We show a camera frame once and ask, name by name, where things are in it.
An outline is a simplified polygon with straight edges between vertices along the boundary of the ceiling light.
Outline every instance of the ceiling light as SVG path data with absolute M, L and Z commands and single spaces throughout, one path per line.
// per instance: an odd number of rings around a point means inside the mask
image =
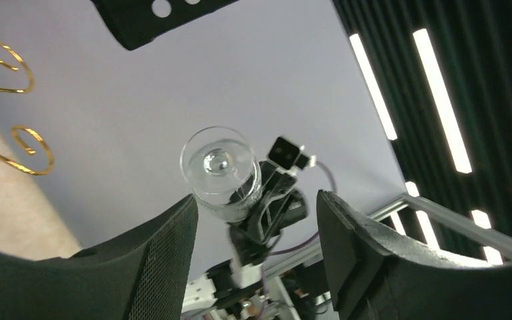
M 397 212 L 393 212 L 389 215 L 389 217 L 397 233 L 400 235 L 405 235 L 405 229 L 403 228 L 403 224 L 401 223 L 401 219 L 399 218 Z
M 440 249 L 439 242 L 437 241 L 437 236 L 435 235 L 435 231 L 431 226 L 431 221 L 429 220 L 429 216 L 424 211 L 417 211 L 417 219 L 419 220 L 419 224 L 421 225 L 421 231 L 425 236 L 425 240 L 427 245 L 431 248 Z
M 454 116 L 454 110 L 437 62 L 437 57 L 431 45 L 429 34 L 426 29 L 421 29 L 413 33 L 413 38 L 419 51 L 431 92 L 433 93 L 435 105 L 443 124 L 456 170 L 462 173 L 470 173 L 472 172 L 472 166 L 468 159 L 468 153 L 460 134 L 458 122 L 456 122 L 456 117 Z
M 405 188 L 407 189 L 407 193 L 412 197 L 418 197 L 419 196 L 419 190 L 417 189 L 417 185 L 413 182 L 406 182 Z
M 405 183 L 405 188 L 407 189 L 407 193 L 412 197 L 419 196 L 419 190 L 417 189 L 417 185 L 414 182 L 408 181 Z M 431 226 L 431 221 L 429 220 L 429 216 L 424 211 L 417 211 L 417 220 L 419 220 L 419 224 L 421 225 L 421 231 L 425 236 L 425 241 L 427 245 L 431 248 L 440 249 L 439 242 L 437 241 L 437 236 L 435 235 L 435 231 Z
M 378 82 L 376 81 L 376 77 L 374 76 L 372 66 L 370 66 L 370 62 L 368 61 L 368 56 L 366 56 L 366 51 L 364 50 L 362 41 L 360 41 L 360 36 L 358 36 L 358 34 L 350 36 L 350 44 L 352 44 L 352 49 L 354 50 L 354 54 L 356 54 L 356 58 L 358 59 L 358 65 L 362 70 L 362 74 L 364 75 L 364 79 L 366 80 L 368 90 L 370 90 L 370 95 L 372 96 L 374 106 L 378 111 L 378 116 L 380 117 L 381 124 L 385 131 L 385 135 L 390 140 L 396 140 L 397 133 L 395 132 L 395 128 L 393 127 L 393 123 L 391 122 L 391 118 L 389 117 L 389 112 L 387 111 L 387 107 L 385 106 L 385 102 L 381 95 L 381 91 L 378 87 Z
M 484 229 L 491 229 L 491 223 L 489 222 L 489 217 L 487 213 L 480 210 L 472 210 L 472 218 L 474 219 L 474 223 L 482 227 Z M 492 247 L 484 247 L 484 255 L 486 257 L 487 262 L 492 265 L 502 265 L 503 259 L 501 258 L 501 253 L 492 248 Z

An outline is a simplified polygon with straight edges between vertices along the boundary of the white wall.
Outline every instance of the white wall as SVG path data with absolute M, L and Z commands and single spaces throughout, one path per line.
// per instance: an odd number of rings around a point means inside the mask
M 13 155 L 1 137 L 0 154 Z M 0 162 L 0 251 L 46 259 L 68 257 L 78 250 L 77 240 L 34 180 Z
M 22 123 L 48 141 L 57 165 L 37 183 L 84 246 L 186 195 L 179 152 L 210 125 L 242 131 L 262 157 L 278 135 L 305 144 L 360 210 L 404 192 L 330 0 L 241 0 L 132 52 L 89 0 L 0 0 L 0 41 L 36 78 L 30 94 L 0 95 L 0 132 Z M 0 67 L 0 83 L 25 79 Z M 327 180 L 318 169 L 299 176 L 313 210 Z M 316 230 L 312 211 L 279 248 Z M 202 212 L 192 275 L 230 256 L 225 225 Z

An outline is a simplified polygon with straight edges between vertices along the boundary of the glass cup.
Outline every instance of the glass cup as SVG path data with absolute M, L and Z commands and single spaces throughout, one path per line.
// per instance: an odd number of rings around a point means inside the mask
M 185 144 L 181 172 L 197 203 L 226 222 L 242 221 L 262 193 L 260 166 L 240 132 L 208 127 Z

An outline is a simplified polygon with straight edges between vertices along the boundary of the black mesh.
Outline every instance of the black mesh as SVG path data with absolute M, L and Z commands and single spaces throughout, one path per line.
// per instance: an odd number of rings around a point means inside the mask
M 179 318 L 196 226 L 196 215 L 176 216 L 152 239 L 129 319 Z
M 196 230 L 187 196 L 69 259 L 0 253 L 0 319 L 178 319 Z

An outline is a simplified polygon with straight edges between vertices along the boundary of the black acoustic panel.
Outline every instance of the black acoustic panel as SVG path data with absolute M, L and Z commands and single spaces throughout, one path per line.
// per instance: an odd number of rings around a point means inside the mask
M 167 0 L 171 11 L 162 18 L 152 11 L 154 0 L 92 0 L 107 28 L 127 50 L 142 47 L 159 35 L 236 1 L 200 0 L 190 5 L 185 0 Z
M 196 230 L 189 195 L 68 259 L 0 253 L 0 319 L 178 319 Z
M 512 236 L 512 1 L 333 0 L 348 35 L 360 34 L 397 131 L 408 181 L 458 213 L 480 209 Z M 455 170 L 413 32 L 426 28 L 473 172 Z M 472 244 L 436 228 L 442 248 Z

